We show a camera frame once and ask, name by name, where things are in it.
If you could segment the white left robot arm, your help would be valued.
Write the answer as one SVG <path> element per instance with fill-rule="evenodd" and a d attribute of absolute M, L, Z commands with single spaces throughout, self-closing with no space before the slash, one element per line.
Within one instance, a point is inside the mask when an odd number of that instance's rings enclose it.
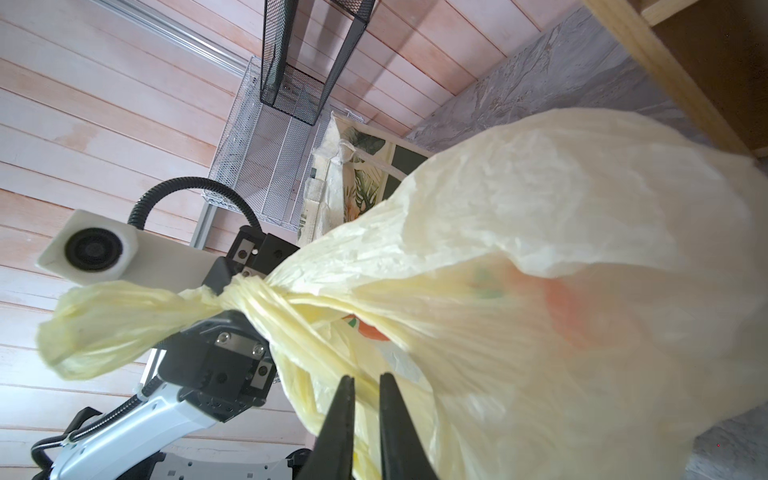
<path fill-rule="evenodd" d="M 147 233 L 154 206 L 200 188 L 246 217 L 229 252 L 217 256 Z M 263 277 L 295 246 L 265 233 L 232 188 L 201 177 L 164 181 L 144 194 L 126 223 L 76 211 L 39 256 L 38 266 L 78 286 L 127 281 L 173 293 L 198 286 L 221 293 L 237 275 Z M 235 311 L 208 315 L 153 342 L 148 377 L 113 411 L 79 412 L 65 432 L 34 445 L 45 479 L 146 479 L 163 448 L 183 436 L 263 406 L 277 370 L 267 339 Z"/>

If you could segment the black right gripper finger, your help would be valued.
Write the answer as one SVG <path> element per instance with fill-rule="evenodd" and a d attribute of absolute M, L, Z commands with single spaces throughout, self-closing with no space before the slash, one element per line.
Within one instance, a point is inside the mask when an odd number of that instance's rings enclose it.
<path fill-rule="evenodd" d="M 380 377 L 379 406 L 382 478 L 438 480 L 391 373 Z"/>

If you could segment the cream canvas tote bag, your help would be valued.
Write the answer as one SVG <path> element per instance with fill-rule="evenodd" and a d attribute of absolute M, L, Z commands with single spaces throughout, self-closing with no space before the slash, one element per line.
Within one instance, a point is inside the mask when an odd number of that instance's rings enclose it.
<path fill-rule="evenodd" d="M 330 113 L 302 187 L 298 245 L 304 247 L 380 204 L 432 156 L 384 130 Z"/>

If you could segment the orange-print plastic grocery bag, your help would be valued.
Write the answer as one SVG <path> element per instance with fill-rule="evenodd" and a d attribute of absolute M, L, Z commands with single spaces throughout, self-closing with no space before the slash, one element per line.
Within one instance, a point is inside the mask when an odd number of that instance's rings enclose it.
<path fill-rule="evenodd" d="M 442 479 L 679 479 L 767 399 L 767 178 L 638 114 L 552 110 L 433 156 L 265 278 L 79 279 L 37 348 L 86 380 L 225 312 L 311 433 L 354 380 L 360 479 L 382 475 L 385 374 Z"/>

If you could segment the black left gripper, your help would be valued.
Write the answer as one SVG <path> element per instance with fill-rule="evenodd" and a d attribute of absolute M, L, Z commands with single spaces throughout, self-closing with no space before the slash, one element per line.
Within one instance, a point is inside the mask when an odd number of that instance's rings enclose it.
<path fill-rule="evenodd" d="M 243 226 L 202 285 L 220 295 L 234 277 L 264 278 L 297 250 L 257 227 Z M 238 310 L 198 321 L 158 346 L 165 355 L 157 376 L 178 389 L 177 402 L 221 423 L 262 407 L 277 375 L 268 340 Z M 354 424 L 355 381 L 344 376 L 297 480 L 352 479 Z"/>

